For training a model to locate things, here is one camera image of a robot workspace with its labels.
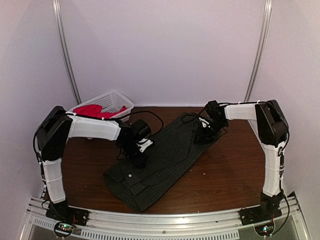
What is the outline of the black pinstriped shirt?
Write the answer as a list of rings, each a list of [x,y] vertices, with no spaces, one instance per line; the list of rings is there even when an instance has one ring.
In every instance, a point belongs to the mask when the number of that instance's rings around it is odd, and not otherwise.
[[[215,142],[194,144],[198,124],[182,114],[152,138],[147,162],[138,169],[123,160],[103,175],[107,188],[135,212],[154,204]]]

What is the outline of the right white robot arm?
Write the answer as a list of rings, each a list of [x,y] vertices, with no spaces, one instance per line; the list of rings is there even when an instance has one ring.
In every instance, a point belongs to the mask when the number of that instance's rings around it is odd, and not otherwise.
[[[282,192],[284,153],[290,132],[285,115],[275,99],[268,101],[220,103],[209,101],[201,112],[208,117],[195,115],[199,123],[194,142],[204,144],[229,126],[229,121],[245,120],[256,122],[257,139],[265,155],[265,177],[262,195],[277,197]]]

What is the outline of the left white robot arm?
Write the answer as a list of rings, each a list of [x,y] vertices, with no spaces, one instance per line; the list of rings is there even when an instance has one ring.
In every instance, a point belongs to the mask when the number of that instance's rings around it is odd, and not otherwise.
[[[72,138],[113,141],[126,160],[137,168],[147,163],[147,148],[153,145],[149,125],[139,119],[125,123],[121,117],[104,118],[77,114],[55,106],[35,131],[33,149],[40,165],[42,181],[53,204],[52,213],[61,222],[72,218],[63,185],[62,160]]]

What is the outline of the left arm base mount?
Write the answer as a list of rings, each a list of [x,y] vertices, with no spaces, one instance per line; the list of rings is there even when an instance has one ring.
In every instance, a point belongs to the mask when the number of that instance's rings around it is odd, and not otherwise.
[[[72,235],[77,226],[86,226],[87,224],[89,211],[70,207],[67,200],[53,203],[48,198],[41,203],[41,207],[46,210],[45,216],[47,218],[56,221],[53,226],[53,232],[63,240]]]

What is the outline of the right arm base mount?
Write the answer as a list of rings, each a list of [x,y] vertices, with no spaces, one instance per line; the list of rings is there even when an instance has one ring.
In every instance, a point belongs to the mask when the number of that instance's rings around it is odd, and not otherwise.
[[[275,218],[281,217],[282,211],[280,208],[281,200],[285,201],[287,213],[285,219],[280,226],[275,223]],[[276,235],[287,223],[290,216],[291,208],[288,198],[281,190],[279,194],[270,197],[263,192],[260,195],[260,205],[253,207],[242,207],[239,211],[239,219],[243,226],[257,224],[254,227],[258,236],[263,238],[271,238]]]

